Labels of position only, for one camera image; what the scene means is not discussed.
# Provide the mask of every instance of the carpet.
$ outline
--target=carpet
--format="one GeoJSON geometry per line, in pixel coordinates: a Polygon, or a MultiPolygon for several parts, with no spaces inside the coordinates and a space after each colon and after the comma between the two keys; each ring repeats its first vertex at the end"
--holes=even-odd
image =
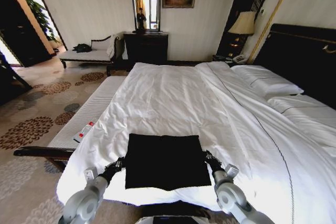
{"type": "MultiPolygon", "coordinates": [[[[53,57],[29,68],[14,68],[33,89],[0,106],[0,223],[54,224],[62,214],[55,194],[58,169],[44,158],[15,157],[13,151],[47,146],[107,77],[104,65],[68,62],[67,66],[64,69],[53,57]]],[[[135,223],[144,208],[104,201],[93,223],[135,223]]],[[[224,213],[205,211],[212,223],[237,223],[224,213]]]]}

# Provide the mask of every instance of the white upholstered bench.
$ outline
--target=white upholstered bench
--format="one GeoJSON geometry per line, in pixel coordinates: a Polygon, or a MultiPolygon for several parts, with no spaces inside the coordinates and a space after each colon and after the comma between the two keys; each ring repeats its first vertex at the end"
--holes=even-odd
{"type": "Polygon", "coordinates": [[[124,52],[123,33],[108,36],[105,39],[92,39],[90,52],[79,52],[68,50],[58,55],[63,67],[66,68],[66,61],[92,62],[112,64],[124,52]]]}
{"type": "Polygon", "coordinates": [[[63,171],[65,168],[63,161],[68,160],[78,146],[72,137],[87,123],[100,117],[125,78],[126,76],[107,77],[47,147],[20,147],[14,151],[14,155],[44,157],[63,171]]]}

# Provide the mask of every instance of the window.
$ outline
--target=window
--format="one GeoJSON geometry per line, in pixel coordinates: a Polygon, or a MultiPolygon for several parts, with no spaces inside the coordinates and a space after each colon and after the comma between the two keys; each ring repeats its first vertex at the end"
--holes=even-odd
{"type": "Polygon", "coordinates": [[[149,23],[151,29],[157,29],[157,11],[158,11],[158,0],[149,0],[149,23]]]}

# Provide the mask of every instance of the green leaves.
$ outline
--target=green leaves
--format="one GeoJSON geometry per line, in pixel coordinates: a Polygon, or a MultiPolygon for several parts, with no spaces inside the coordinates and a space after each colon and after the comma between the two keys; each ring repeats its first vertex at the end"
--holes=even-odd
{"type": "Polygon", "coordinates": [[[38,2],[35,2],[34,0],[26,0],[26,2],[30,7],[31,11],[33,12],[37,22],[39,23],[42,31],[44,32],[48,40],[58,42],[57,39],[55,38],[52,28],[49,26],[47,15],[43,13],[43,11],[46,9],[43,6],[41,6],[38,2]]]}

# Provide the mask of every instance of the white pillow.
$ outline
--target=white pillow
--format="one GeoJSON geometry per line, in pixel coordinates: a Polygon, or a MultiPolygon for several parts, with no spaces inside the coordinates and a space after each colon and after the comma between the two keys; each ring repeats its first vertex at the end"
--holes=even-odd
{"type": "Polygon", "coordinates": [[[108,54],[108,56],[110,57],[110,59],[113,57],[114,55],[114,41],[116,40],[116,35],[112,35],[110,38],[110,45],[106,50],[106,53],[108,54]]]}
{"type": "Polygon", "coordinates": [[[273,97],[272,108],[291,120],[331,156],[336,157],[336,111],[307,95],[273,97]]]}
{"type": "Polygon", "coordinates": [[[92,50],[107,50],[110,46],[111,37],[112,36],[106,37],[105,39],[92,39],[92,50]]]}
{"type": "Polygon", "coordinates": [[[265,99],[303,93],[303,90],[294,83],[262,66],[237,65],[231,69],[265,99]]]}

